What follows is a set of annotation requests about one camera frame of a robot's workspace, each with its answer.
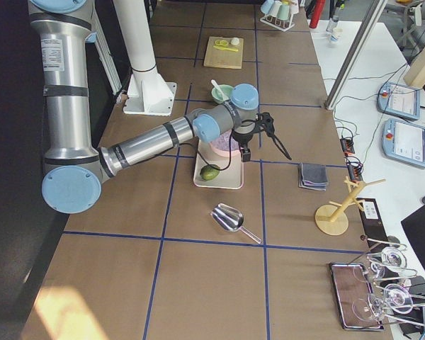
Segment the green avocado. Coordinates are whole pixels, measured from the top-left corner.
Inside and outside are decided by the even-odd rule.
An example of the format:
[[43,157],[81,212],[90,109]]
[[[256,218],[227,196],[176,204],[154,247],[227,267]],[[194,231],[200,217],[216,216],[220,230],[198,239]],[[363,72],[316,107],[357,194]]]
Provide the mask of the green avocado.
[[221,169],[216,164],[208,164],[201,168],[200,170],[200,178],[203,181],[211,181],[215,179],[219,173],[221,172]]

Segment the teach pendant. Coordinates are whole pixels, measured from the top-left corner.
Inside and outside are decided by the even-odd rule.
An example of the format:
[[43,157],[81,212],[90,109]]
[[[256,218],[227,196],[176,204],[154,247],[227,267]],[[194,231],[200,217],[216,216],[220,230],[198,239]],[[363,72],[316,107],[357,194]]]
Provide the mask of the teach pendant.
[[391,159],[425,169],[425,127],[392,118],[386,120],[382,150]]
[[418,120],[420,119],[419,89],[388,81],[378,92],[378,108],[389,115],[407,120]]

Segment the yellow lemon slice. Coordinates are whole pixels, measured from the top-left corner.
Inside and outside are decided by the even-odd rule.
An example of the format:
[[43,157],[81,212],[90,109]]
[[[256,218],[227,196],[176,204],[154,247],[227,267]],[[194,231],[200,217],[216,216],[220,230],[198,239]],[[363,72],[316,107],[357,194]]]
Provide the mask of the yellow lemon slice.
[[215,45],[219,47],[227,47],[229,43],[227,40],[216,40]]

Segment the folded grey cloths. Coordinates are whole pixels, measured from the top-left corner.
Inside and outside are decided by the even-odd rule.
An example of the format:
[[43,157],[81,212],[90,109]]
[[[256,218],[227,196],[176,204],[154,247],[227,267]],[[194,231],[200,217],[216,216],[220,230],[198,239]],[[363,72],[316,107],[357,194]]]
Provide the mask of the folded grey cloths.
[[326,191],[329,185],[327,168],[323,164],[298,164],[298,186],[314,191]]

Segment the pink bowl with ice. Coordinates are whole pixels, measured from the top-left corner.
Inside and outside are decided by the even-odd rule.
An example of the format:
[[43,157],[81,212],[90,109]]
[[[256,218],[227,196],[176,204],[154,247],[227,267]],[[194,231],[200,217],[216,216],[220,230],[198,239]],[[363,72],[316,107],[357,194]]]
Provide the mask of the pink bowl with ice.
[[231,137],[231,131],[227,131],[215,140],[209,142],[210,148],[214,153],[221,157],[232,157],[239,155],[239,144]]

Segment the beige rectangular tray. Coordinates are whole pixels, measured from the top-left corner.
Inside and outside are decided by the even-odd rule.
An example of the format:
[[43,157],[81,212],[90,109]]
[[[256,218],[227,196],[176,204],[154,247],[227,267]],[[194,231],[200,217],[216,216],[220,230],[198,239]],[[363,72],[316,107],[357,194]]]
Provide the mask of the beige rectangular tray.
[[[215,164],[220,168],[225,168],[229,161],[229,152],[225,152],[224,156],[217,154],[208,143],[200,141],[198,143],[198,151],[205,157],[207,163]],[[204,180],[201,175],[201,169],[206,166],[206,163],[199,155],[196,156],[193,182],[199,187],[209,188],[226,188],[239,189],[244,184],[244,165],[242,163],[239,151],[232,152],[231,164],[225,171],[220,171],[219,174],[210,180]]]

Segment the white cup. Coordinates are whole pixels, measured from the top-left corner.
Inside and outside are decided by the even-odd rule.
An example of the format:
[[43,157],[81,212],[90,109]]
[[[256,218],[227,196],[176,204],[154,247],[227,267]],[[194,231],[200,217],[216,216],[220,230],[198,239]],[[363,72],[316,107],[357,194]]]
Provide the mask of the white cup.
[[282,2],[280,0],[275,0],[271,5],[268,15],[276,18],[281,6],[282,6]]

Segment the wine glass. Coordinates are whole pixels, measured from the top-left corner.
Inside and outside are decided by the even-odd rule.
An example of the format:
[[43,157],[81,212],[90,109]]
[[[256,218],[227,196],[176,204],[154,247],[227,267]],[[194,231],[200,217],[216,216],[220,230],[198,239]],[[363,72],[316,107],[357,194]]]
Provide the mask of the wine glass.
[[392,246],[385,247],[379,253],[372,253],[368,256],[371,263],[389,268],[391,271],[399,273],[407,268],[405,255]]

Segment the green cup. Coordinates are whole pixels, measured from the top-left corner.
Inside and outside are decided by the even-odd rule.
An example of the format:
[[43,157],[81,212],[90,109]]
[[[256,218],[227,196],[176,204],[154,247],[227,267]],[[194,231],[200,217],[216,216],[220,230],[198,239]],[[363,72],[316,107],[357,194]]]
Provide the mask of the green cup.
[[290,17],[290,5],[288,2],[283,2],[278,9],[277,19],[287,21]]

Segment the light blue cup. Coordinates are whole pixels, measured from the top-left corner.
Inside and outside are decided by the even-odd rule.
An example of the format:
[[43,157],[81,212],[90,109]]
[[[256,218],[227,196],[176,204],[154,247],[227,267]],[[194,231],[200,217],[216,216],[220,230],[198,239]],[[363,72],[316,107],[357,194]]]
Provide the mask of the light blue cup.
[[271,10],[271,7],[274,3],[274,0],[265,0],[263,4],[261,5],[261,12],[264,14],[268,14]]

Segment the wooden cutting board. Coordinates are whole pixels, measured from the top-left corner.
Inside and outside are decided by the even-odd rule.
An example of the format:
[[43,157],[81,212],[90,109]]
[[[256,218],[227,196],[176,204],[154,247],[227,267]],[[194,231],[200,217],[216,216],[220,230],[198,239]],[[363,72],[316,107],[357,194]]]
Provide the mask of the wooden cutting board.
[[[244,50],[244,39],[239,38],[240,44],[233,46],[230,43],[232,38],[210,36],[206,47],[203,65],[205,67],[224,68],[224,69],[241,69]],[[227,47],[219,47],[215,45],[216,40],[227,40]]]

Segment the white plastic spoon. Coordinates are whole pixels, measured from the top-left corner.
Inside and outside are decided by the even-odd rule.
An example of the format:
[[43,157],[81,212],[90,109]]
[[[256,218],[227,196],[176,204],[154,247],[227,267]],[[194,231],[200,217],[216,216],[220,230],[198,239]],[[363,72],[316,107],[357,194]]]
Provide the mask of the white plastic spoon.
[[214,79],[211,79],[210,83],[212,84],[217,97],[220,98],[221,101],[224,101],[227,97],[220,88],[220,85]]

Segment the green bowl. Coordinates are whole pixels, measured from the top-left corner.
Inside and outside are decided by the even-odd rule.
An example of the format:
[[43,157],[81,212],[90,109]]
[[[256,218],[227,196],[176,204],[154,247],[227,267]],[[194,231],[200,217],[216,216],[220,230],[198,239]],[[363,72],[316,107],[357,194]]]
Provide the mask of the green bowl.
[[211,90],[211,96],[217,104],[221,104],[224,100],[231,98],[231,93],[233,90],[233,86],[227,84],[220,84],[220,91],[217,88],[213,87]]

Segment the upper teach pendant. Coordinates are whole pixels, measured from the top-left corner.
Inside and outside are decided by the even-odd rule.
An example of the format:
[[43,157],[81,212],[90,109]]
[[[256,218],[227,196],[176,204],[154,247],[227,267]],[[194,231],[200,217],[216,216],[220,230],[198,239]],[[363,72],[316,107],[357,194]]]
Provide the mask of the upper teach pendant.
[[378,108],[389,115],[407,120],[418,120],[420,119],[419,89],[388,81],[378,92]]

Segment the red bottle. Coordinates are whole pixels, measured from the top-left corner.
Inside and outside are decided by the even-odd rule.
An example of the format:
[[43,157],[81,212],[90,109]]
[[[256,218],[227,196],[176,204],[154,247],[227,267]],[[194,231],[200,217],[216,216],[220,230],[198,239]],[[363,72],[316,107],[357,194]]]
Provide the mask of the red bottle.
[[310,28],[315,29],[317,27],[319,19],[322,15],[325,2],[326,2],[325,0],[316,0],[314,2],[312,17],[311,17],[310,25],[309,25]]

